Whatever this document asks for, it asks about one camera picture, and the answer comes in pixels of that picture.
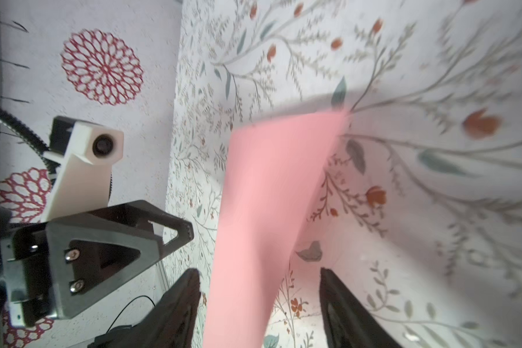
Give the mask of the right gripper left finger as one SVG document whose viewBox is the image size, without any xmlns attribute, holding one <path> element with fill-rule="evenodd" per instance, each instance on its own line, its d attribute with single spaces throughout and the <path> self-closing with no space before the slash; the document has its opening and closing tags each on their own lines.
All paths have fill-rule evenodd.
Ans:
<svg viewBox="0 0 522 348">
<path fill-rule="evenodd" d="M 186 270 L 135 326 L 118 326 L 97 336 L 90 347 L 190 348 L 201 297 L 200 272 Z"/>
</svg>

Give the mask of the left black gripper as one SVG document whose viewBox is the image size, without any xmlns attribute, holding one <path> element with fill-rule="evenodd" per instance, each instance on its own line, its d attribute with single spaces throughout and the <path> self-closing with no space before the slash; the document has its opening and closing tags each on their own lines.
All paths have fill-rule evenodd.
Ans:
<svg viewBox="0 0 522 348">
<path fill-rule="evenodd" d="M 11 217 L 0 206 L 0 319 L 8 307 L 21 328 L 78 316 L 194 238 L 191 222 L 144 200 L 46 225 Z"/>
</svg>

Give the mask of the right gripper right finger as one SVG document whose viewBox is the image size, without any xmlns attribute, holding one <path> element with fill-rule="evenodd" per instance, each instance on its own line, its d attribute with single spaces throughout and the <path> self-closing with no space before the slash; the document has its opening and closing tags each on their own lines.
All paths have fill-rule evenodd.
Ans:
<svg viewBox="0 0 522 348">
<path fill-rule="evenodd" d="M 331 269 L 320 270 L 319 297 L 329 347 L 400 348 Z"/>
</svg>

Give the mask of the pink square paper sheet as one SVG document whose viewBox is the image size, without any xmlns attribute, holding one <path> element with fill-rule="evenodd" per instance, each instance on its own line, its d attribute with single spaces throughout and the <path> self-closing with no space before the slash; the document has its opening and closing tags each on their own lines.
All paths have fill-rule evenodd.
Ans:
<svg viewBox="0 0 522 348">
<path fill-rule="evenodd" d="M 261 347 L 289 258 L 345 124 L 280 117 L 231 134 L 204 325 L 205 347 Z"/>
</svg>

